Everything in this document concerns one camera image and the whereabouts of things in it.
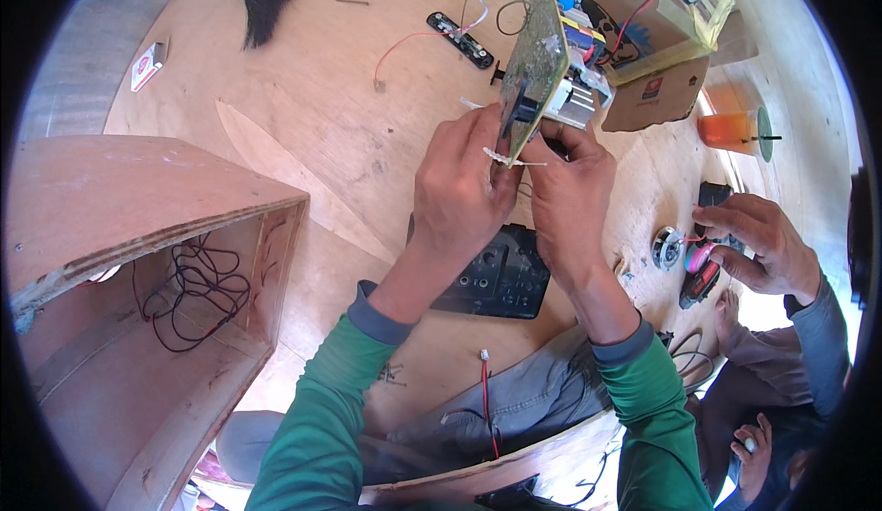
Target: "green circuit board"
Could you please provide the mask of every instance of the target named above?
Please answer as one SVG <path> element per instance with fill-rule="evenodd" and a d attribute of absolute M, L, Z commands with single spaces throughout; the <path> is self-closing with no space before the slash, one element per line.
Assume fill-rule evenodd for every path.
<path fill-rule="evenodd" d="M 505 137 L 500 135 L 497 153 L 507 155 L 510 166 L 542 120 L 548 101 L 569 66 L 570 57 L 564 26 L 557 13 L 557 1 L 531 0 L 526 25 L 518 34 L 512 57 L 505 68 L 499 96 L 503 109 L 502 125 L 511 124 L 511 128 Z M 530 122 L 511 119 L 522 87 L 526 88 L 524 96 L 537 103 L 535 119 Z"/>

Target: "wooden speaker box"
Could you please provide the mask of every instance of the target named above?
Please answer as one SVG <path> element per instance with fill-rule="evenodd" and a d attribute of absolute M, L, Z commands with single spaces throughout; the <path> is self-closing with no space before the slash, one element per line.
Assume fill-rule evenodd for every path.
<path fill-rule="evenodd" d="M 83 135 L 19 144 L 7 199 L 10 305 L 52 434 L 98 505 L 171 508 L 275 349 L 309 195 L 174 138 Z M 170 309 L 175 261 L 249 286 L 189 351 L 224 311 L 139 310 Z"/>

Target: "bare foot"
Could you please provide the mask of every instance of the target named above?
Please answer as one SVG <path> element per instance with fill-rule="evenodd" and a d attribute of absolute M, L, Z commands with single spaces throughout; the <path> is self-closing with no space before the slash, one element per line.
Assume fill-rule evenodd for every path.
<path fill-rule="evenodd" d="M 732 289 L 724 289 L 720 300 L 713 307 L 713 328 L 716 329 L 720 351 L 725 348 L 733 328 L 738 326 L 738 295 Z"/>

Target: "green long-sleeve shirt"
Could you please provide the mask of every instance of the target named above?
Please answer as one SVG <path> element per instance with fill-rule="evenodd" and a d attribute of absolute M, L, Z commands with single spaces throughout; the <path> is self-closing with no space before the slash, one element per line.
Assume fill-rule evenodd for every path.
<path fill-rule="evenodd" d="M 376 326 L 357 328 L 350 320 L 352 314 L 350 308 L 350 314 L 339 319 L 307 362 L 296 397 L 266 452 L 247 511 L 325 511 L 358 505 L 362 464 L 356 438 L 364 427 L 362 393 L 377 379 L 398 345 L 366 335 L 376 335 Z M 373 311 L 373 315 L 368 320 L 356 318 L 355 323 L 376 323 L 378 313 Z M 647 329 L 651 340 L 646 337 Z M 643 322 L 633 337 L 648 341 L 641 345 L 638 356 L 604 363 L 598 354 L 597 361 L 616 414 L 627 428 L 619 464 L 619 506 L 709 509 L 712 504 L 701 483 L 694 419 L 684 410 L 683 382 L 648 323 Z M 437 501 L 373 508 L 485 509 Z"/>

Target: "plastic cup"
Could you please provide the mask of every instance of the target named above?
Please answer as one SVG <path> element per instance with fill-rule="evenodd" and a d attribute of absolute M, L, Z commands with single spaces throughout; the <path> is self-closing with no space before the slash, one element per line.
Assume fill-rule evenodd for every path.
<path fill-rule="evenodd" d="M 702 142 L 715 150 L 772 160 L 772 126 L 766 108 L 717 113 L 699 119 Z"/>

